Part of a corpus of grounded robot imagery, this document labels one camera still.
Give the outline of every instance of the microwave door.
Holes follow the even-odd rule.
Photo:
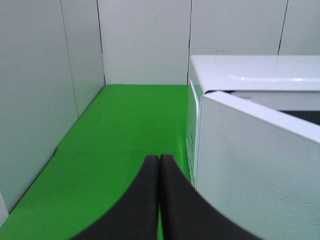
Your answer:
[[[199,111],[200,194],[263,239],[320,239],[320,126],[220,91]]]

